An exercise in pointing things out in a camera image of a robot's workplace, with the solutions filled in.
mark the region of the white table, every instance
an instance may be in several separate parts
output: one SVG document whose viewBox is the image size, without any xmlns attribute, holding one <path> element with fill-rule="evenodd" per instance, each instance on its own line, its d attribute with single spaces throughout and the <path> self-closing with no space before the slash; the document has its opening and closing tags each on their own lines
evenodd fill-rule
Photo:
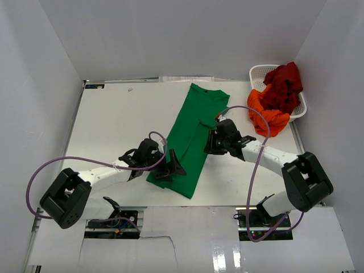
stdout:
<svg viewBox="0 0 364 273">
<path fill-rule="evenodd" d="M 103 89 L 85 89 L 67 149 L 68 156 L 82 156 L 104 162 L 113 162 L 125 151 L 137 148 L 150 131 L 165 137 L 172 128 L 186 98 L 190 83 L 130 83 L 106 84 Z M 229 106 L 246 105 L 250 93 L 249 82 L 202 82 L 206 89 L 221 89 L 229 94 Z M 241 134 L 263 141 L 255 133 L 245 109 L 233 109 L 226 115 L 237 125 Z M 290 126 L 268 145 L 297 153 Z M 69 160 L 64 167 L 75 171 L 95 168 L 94 164 Z M 230 155 L 209 155 L 192 199 L 170 189 L 161 189 L 143 176 L 97 192 L 95 197 L 109 196 L 121 206 L 240 206 L 245 205 L 247 188 L 253 170 Z M 284 190 L 280 176 L 264 168 L 258 169 L 252 195 L 252 204 L 265 196 Z"/>
<path fill-rule="evenodd" d="M 126 150 L 137 147 L 149 131 L 156 130 L 167 136 L 189 85 L 130 83 L 86 89 L 67 155 L 112 162 Z M 230 94 L 229 106 L 245 105 L 250 91 L 248 82 L 207 82 L 199 83 L 199 86 L 222 89 Z M 234 109 L 226 116 L 234 121 L 242 135 L 263 140 L 255 133 L 247 111 Z M 297 152 L 290 126 L 271 138 L 268 144 Z M 95 166 L 68 161 L 64 167 L 79 171 Z M 111 268 L 120 272 L 197 272 L 197 268 L 198 272 L 341 272 L 354 269 L 332 208 L 313 208 L 293 231 L 291 241 L 239 242 L 232 215 L 235 206 L 245 205 L 252 169 L 253 164 L 229 155 L 209 155 L 191 200 L 146 182 L 147 173 L 129 183 L 105 188 L 95 196 L 109 196 L 122 206 L 149 207 L 144 211 L 143 232 L 149 231 L 148 236 L 157 238 L 84 239 L 85 221 L 80 220 L 75 226 L 61 230 L 54 221 L 42 220 L 29 264 L 42 265 L 41 273 L 102 272 Z M 260 168 L 252 201 L 257 203 L 264 196 L 283 189 L 280 176 Z M 298 211 L 291 213 L 292 222 L 297 221 L 299 214 Z"/>
</svg>

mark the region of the white wall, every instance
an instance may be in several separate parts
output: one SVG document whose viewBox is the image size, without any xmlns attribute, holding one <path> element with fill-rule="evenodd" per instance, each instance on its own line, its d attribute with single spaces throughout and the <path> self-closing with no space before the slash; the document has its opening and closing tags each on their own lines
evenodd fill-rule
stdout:
<svg viewBox="0 0 364 273">
<path fill-rule="evenodd" d="M 248 79 L 292 61 L 326 0 L 40 0 L 82 79 Z"/>
<path fill-rule="evenodd" d="M 328 0 L 295 60 L 308 104 L 297 120 L 299 132 L 334 185 L 327 203 L 334 205 L 358 272 L 364 272 L 363 2 Z"/>
<path fill-rule="evenodd" d="M 34 217 L 27 181 L 65 145 L 81 80 L 37 0 L 0 1 L 0 272 L 19 273 Z M 34 208 L 54 167 L 35 182 Z"/>
</svg>

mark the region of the green cloth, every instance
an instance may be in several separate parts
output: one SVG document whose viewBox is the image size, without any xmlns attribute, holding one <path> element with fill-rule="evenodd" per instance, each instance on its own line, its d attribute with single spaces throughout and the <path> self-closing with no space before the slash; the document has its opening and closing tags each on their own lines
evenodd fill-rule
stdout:
<svg viewBox="0 0 364 273">
<path fill-rule="evenodd" d="M 229 97 L 221 90 L 206 90 L 191 84 L 176 122 L 167 137 L 168 149 L 175 149 L 177 158 L 187 175 L 173 175 L 172 182 L 157 182 L 154 174 L 150 173 L 147 181 L 192 198 L 207 157 L 204 148 L 209 130 L 216 127 L 214 118 L 226 109 Z"/>
</svg>

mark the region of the orange cloth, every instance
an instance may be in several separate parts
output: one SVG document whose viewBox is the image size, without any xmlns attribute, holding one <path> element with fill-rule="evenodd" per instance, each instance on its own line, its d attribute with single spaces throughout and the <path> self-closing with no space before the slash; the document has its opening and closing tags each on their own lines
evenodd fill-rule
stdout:
<svg viewBox="0 0 364 273">
<path fill-rule="evenodd" d="M 263 92 L 259 92 L 253 89 L 248 97 L 248 106 L 258 111 L 268 122 L 269 128 L 271 129 L 271 137 L 275 137 L 281 132 L 289 121 L 289 114 L 283 114 L 279 110 L 264 110 L 260 104 L 264 94 L 271 88 L 271 84 L 268 84 Z M 255 112 L 249 110 L 249 118 L 253 121 L 255 131 L 259 135 L 267 136 L 267 126 L 262 118 Z"/>
</svg>

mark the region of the purple cable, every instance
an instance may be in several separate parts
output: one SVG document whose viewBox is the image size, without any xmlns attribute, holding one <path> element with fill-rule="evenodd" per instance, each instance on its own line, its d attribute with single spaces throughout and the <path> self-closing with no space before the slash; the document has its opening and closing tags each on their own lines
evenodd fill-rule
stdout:
<svg viewBox="0 0 364 273">
<path fill-rule="evenodd" d="M 268 231 L 266 233 L 264 233 L 263 236 L 261 236 L 260 238 L 258 239 L 254 239 L 252 236 L 251 236 L 251 233 L 250 233 L 250 222 L 249 222 L 249 207 L 250 207 L 250 199 L 251 199 L 251 192 L 253 191 L 253 183 L 254 183 L 254 178 L 255 178 L 255 175 L 257 174 L 257 169 L 258 169 L 258 166 L 259 166 L 259 162 L 260 162 L 260 158 L 262 157 L 262 154 L 263 154 L 263 150 L 264 150 L 264 145 L 267 143 L 268 141 L 268 138 L 271 134 L 271 130 L 269 128 L 269 125 L 268 125 L 268 122 L 266 121 L 266 119 L 261 115 L 261 113 L 259 113 L 258 111 L 256 111 L 255 109 L 253 108 L 250 108 L 248 106 L 243 106 L 243 105 L 235 105 L 235 106 L 231 106 L 227 109 L 225 109 L 224 111 L 222 111 L 221 113 L 219 113 L 219 115 L 223 115 L 223 113 L 229 111 L 230 109 L 233 109 L 233 108 L 244 108 L 244 109 L 248 109 L 248 110 L 251 110 L 255 113 L 257 113 L 261 118 L 262 120 L 264 121 L 266 127 L 267 127 L 267 136 L 266 138 L 264 139 L 263 143 L 262 143 L 262 147 L 260 148 L 259 150 L 259 153 L 258 153 L 258 157 L 257 157 L 257 160 L 255 162 L 255 166 L 254 166 L 254 169 L 253 169 L 253 172 L 251 174 L 251 178 L 250 178 L 250 184 L 249 184 L 249 190 L 248 190 L 248 196 L 247 196 L 247 200 L 246 200 L 246 231 L 247 231 L 247 235 L 249 237 L 249 240 L 251 240 L 252 242 L 255 242 L 255 243 L 258 243 L 262 240 L 264 240 L 265 238 L 267 238 L 279 225 L 280 223 L 282 223 L 285 219 L 285 217 L 289 214 L 288 212 L 285 213 L 282 218 L 274 225 L 272 226 L 270 229 L 268 229 Z M 297 227 L 297 225 L 300 223 L 300 220 L 290 229 L 294 229 L 295 227 Z"/>
<path fill-rule="evenodd" d="M 90 221 L 102 223 L 102 222 L 109 222 L 109 221 L 114 221 L 114 220 L 125 220 L 125 221 L 131 223 L 131 225 L 140 233 L 140 229 L 137 227 L 137 225 L 134 224 L 132 222 L 132 220 L 130 220 L 129 218 L 126 218 L 126 217 L 115 217 L 115 218 L 109 218 L 109 219 L 91 219 Z"/>
<path fill-rule="evenodd" d="M 148 166 L 148 167 L 143 167 L 143 168 L 132 168 L 132 167 L 122 167 L 122 166 L 114 166 L 112 164 L 109 164 L 109 163 L 105 163 L 105 162 L 101 162 L 101 161 L 97 161 L 97 160 L 93 160 L 93 159 L 88 159 L 88 158 L 81 158 L 81 157 L 78 157 L 78 156 L 61 156 L 59 158 L 54 158 L 54 159 L 51 159 L 50 161 L 48 162 L 45 162 L 42 166 L 40 166 L 34 173 L 33 175 L 31 176 L 29 182 L 28 182 L 28 186 L 27 186 L 27 190 L 26 190 L 26 203 L 27 203 L 27 207 L 28 207 L 28 210 L 35 216 L 39 217 L 39 218 L 42 218 L 42 219 L 52 219 L 52 217 L 49 217 L 49 216 L 44 216 L 44 215 L 41 215 L 39 213 L 37 213 L 36 211 L 33 210 L 33 208 L 31 207 L 30 205 L 30 187 L 32 186 L 32 183 L 35 179 L 35 177 L 37 176 L 37 174 L 43 169 L 45 168 L 46 166 L 48 166 L 49 164 L 53 163 L 53 162 L 56 162 L 56 161 L 60 161 L 60 160 L 65 160 L 65 159 L 74 159 L 74 160 L 80 160 L 80 161 L 86 161 L 86 162 L 91 162 L 91 163 L 95 163 L 95 164 L 99 164 L 99 165 L 102 165 L 102 166 L 106 166 L 106 167 L 110 167 L 110 168 L 116 168 L 116 169 L 126 169 L 126 170 L 129 170 L 129 171 L 148 171 L 149 169 L 152 169 L 154 168 L 155 166 L 157 166 L 160 162 L 162 162 L 162 160 L 165 158 L 166 156 L 166 153 L 168 151 L 168 146 L 167 146 L 167 140 L 164 138 L 164 136 L 162 136 L 161 134 L 159 134 L 158 132 L 156 131 L 152 131 L 149 133 L 149 138 L 151 138 L 151 135 L 152 134 L 156 134 L 158 136 L 160 136 L 164 142 L 164 145 L 166 146 L 166 149 L 164 150 L 164 153 L 163 153 L 163 156 L 156 162 L 154 163 L 153 165 L 151 166 Z M 108 222 L 108 221 L 112 221 L 114 219 L 104 219 L 102 220 L 101 222 Z"/>
</svg>

